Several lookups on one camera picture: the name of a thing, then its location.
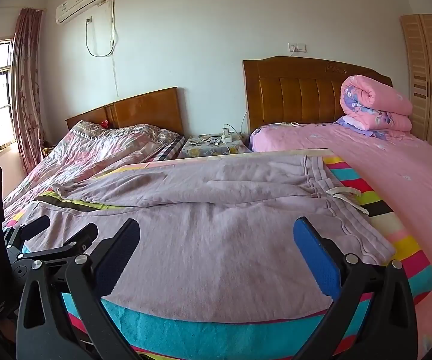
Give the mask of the tall wooden headboard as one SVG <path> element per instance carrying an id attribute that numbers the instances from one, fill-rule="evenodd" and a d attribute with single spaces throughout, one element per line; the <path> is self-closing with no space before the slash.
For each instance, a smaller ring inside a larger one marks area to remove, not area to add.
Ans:
<path id="1" fill-rule="evenodd" d="M 343 115 L 342 83 L 362 75 L 393 86 L 375 70 L 316 58 L 274 56 L 243 61 L 250 132 L 274 123 L 331 123 Z"/>

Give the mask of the pink bed sheet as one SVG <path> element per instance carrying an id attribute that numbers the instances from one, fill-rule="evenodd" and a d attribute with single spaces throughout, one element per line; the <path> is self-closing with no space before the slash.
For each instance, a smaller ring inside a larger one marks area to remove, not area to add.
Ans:
<path id="1" fill-rule="evenodd" d="M 415 136 L 385 140 L 339 124 L 271 124 L 250 136 L 255 152 L 327 148 L 354 169 L 395 211 L 432 265 L 432 146 Z M 419 354 L 432 347 L 432 291 L 416 307 Z"/>

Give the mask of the rainbow striped blanket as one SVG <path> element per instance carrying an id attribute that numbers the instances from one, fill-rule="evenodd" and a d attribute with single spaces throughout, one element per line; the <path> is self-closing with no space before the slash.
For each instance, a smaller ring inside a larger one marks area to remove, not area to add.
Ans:
<path id="1" fill-rule="evenodd" d="M 4 201 L 7 225 L 41 215 L 50 227 L 31 252 L 60 246 L 94 223 L 106 239 L 127 219 L 139 246 L 103 299 L 129 343 L 175 359 L 284 359 L 329 308 L 293 239 L 307 218 L 364 263 L 400 259 L 413 296 L 432 290 L 432 267 L 390 238 L 366 185 L 322 154 L 238 154 L 113 164 L 75 180 L 48 179 Z"/>

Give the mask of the rolled pink floral quilt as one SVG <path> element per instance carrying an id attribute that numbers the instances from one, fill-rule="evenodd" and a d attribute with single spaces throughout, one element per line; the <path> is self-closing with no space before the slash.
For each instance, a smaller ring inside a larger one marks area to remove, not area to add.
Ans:
<path id="1" fill-rule="evenodd" d="M 409 133 L 412 103 L 394 88 L 370 77 L 350 76 L 342 83 L 340 105 L 343 115 L 336 121 L 366 137 L 387 140 Z"/>

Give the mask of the low wooden headboard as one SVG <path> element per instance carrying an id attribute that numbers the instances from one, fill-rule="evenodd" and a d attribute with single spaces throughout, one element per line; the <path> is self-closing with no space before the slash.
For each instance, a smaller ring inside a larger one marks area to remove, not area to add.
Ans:
<path id="1" fill-rule="evenodd" d="M 184 135 L 176 87 L 160 89 L 128 97 L 67 119 L 71 129 L 79 121 L 105 128 L 125 128 L 133 125 L 153 125 Z"/>

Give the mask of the lilac sweat pants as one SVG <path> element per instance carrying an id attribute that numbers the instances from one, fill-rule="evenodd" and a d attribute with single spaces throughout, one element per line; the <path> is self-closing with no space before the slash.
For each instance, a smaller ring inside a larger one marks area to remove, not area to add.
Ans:
<path id="1" fill-rule="evenodd" d="M 61 246 L 89 223 L 100 239 L 127 221 L 141 238 L 107 301 L 168 320 L 255 323 L 295 320 L 330 306 L 292 229 L 307 218 L 346 254 L 382 265 L 395 253 L 369 220 L 333 194 L 339 180 L 319 156 L 234 155 L 111 172 L 56 186 L 82 212 L 34 201 L 22 224 L 50 227 L 27 243 Z"/>

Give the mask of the white power strip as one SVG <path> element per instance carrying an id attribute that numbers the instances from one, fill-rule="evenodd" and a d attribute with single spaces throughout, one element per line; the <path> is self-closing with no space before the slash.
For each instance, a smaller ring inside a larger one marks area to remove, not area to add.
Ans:
<path id="1" fill-rule="evenodd" d="M 224 127 L 222 129 L 222 141 L 227 144 L 227 143 L 231 143 L 233 140 L 231 132 L 229 130 L 228 127 Z"/>

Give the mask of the pink floral curtain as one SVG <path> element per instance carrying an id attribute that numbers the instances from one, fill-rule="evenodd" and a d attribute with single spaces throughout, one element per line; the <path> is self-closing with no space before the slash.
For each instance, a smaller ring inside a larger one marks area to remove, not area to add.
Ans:
<path id="1" fill-rule="evenodd" d="M 40 110 L 39 50 L 43 12 L 24 8 L 17 17 L 11 63 L 11 113 L 25 173 L 42 160 L 44 142 Z"/>

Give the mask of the floral pink comforter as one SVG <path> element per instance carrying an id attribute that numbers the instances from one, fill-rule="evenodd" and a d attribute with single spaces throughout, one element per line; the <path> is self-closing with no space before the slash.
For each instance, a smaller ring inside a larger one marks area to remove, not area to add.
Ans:
<path id="1" fill-rule="evenodd" d="M 185 137 L 150 124 L 108 129 L 79 121 L 3 201 L 9 221 L 54 184 L 79 182 L 116 168 L 173 159 Z"/>

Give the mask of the nightstand with floral cover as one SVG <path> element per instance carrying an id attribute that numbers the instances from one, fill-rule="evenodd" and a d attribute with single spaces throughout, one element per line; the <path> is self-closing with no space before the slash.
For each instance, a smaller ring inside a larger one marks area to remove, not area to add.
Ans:
<path id="1" fill-rule="evenodd" d="M 223 141 L 221 133 L 190 136 L 178 154 L 178 159 L 250 153 L 240 136 L 231 133 L 231 141 Z"/>

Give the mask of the white wall socket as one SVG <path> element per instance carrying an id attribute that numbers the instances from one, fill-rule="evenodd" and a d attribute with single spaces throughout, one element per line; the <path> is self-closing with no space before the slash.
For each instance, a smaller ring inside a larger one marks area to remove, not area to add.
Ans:
<path id="1" fill-rule="evenodd" d="M 307 46 L 305 45 L 305 43 L 289 43 L 288 51 L 290 53 L 306 53 Z"/>

